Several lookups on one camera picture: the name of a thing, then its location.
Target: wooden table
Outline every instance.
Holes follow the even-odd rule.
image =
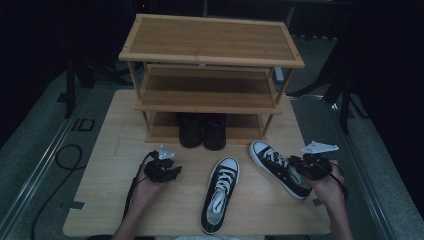
[[[145,155],[160,144],[146,143],[146,126],[134,111],[136,93],[116,92],[87,169],[75,196],[83,210],[71,209],[64,225],[69,236],[113,234],[119,226],[131,180]],[[283,115],[276,115],[268,142],[283,155],[300,155],[305,146],[290,101],[283,96]],[[324,206],[315,206],[312,192],[305,201],[292,198],[270,174],[256,167],[248,145],[227,145],[209,151],[203,145],[187,149],[165,144],[175,153],[182,172],[148,209],[138,235],[203,235],[200,213],[210,173],[225,156],[240,162],[241,175],[229,203],[221,235],[326,234],[330,223]]]

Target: sneaker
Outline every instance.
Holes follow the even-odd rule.
[[[186,148],[202,144],[202,123],[199,113],[177,113],[180,143]]]
[[[221,150],[226,144],[225,114],[210,113],[205,114],[205,132],[203,135],[203,145],[212,151]]]
[[[231,194],[239,176],[239,164],[232,157],[223,158],[212,171],[200,218],[202,230],[206,234],[213,235],[221,229]]]
[[[254,141],[250,144],[249,153],[255,164],[276,177],[292,197],[304,200],[309,196],[311,186],[289,164],[288,158],[281,156],[270,145]]]

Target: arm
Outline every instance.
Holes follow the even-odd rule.
[[[144,174],[144,168],[137,176],[137,180],[142,181],[135,187],[127,215],[122,220],[112,240],[134,239],[143,213],[167,185],[167,183],[153,183],[150,181]]]
[[[338,164],[335,160],[332,160],[331,162],[336,165]],[[341,175],[337,167],[333,166],[331,173],[339,179],[341,183],[344,183],[344,177]],[[329,176],[317,181],[311,181],[306,178],[304,179],[315,190],[317,197],[327,208],[333,239],[353,239],[352,230],[346,213],[344,195],[338,183]]]

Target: shoe rack shelf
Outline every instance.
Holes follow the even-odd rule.
[[[159,143],[179,142],[175,112],[227,114],[227,144],[265,139],[293,68],[304,66],[284,23],[144,14],[119,59],[129,65],[146,142]],[[144,63],[141,84],[135,61]],[[275,66],[288,68],[278,93]]]

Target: black stand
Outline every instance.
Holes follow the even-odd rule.
[[[358,38],[360,36],[360,24],[361,21],[358,21],[355,17],[350,19],[313,84],[298,91],[286,93],[287,96],[300,97],[325,84],[330,84],[324,95],[324,100],[326,103],[334,104],[340,95],[343,94],[340,125],[346,134],[349,134],[347,118],[349,115],[350,94],[358,77],[358,66],[361,61],[361,51],[363,50],[358,44],[358,41],[362,40]]]
[[[136,69],[142,68],[143,65],[136,65]],[[120,84],[120,85],[132,85],[131,82],[127,82],[121,78],[120,74],[126,73],[129,70],[111,71],[108,68],[97,64],[95,61],[91,61],[88,58],[84,58],[81,55],[75,54],[74,57],[68,60],[66,65],[66,93],[62,93],[59,97],[59,102],[66,102],[66,114],[65,119],[68,119],[74,108],[75,108],[75,75],[83,87],[92,88],[95,85],[95,79],[93,77],[93,71],[106,76],[109,80]]]

